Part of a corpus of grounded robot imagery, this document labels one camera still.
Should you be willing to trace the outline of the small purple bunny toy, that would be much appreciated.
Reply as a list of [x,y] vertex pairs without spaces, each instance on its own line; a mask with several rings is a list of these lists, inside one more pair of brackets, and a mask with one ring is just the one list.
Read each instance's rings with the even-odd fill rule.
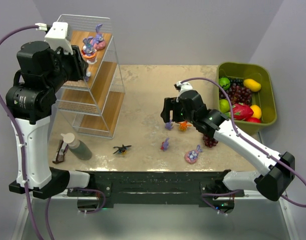
[[91,77],[91,72],[90,71],[86,72],[85,81],[88,82],[90,77]]

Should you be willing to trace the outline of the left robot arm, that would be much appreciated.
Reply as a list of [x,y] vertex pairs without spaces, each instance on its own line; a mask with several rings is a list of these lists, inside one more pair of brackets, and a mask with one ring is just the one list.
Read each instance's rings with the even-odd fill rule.
[[51,49],[45,41],[24,44],[17,53],[20,69],[6,94],[6,105],[16,134],[18,176],[9,184],[13,193],[32,192],[47,199],[66,189],[85,188],[86,172],[60,170],[49,166],[48,129],[56,93],[67,81],[79,81],[88,64],[77,45],[71,52],[58,46]]

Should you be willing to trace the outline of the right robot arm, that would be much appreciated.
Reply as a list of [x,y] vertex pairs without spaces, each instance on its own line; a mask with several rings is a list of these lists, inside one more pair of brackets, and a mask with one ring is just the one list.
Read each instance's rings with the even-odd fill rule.
[[268,200],[277,201],[295,177],[295,157],[291,153],[280,154],[241,129],[234,129],[231,119],[216,109],[208,109],[195,90],[165,98],[161,117],[164,122],[191,123],[198,132],[224,143],[255,167],[252,172],[227,173],[222,182],[230,191],[258,191]]

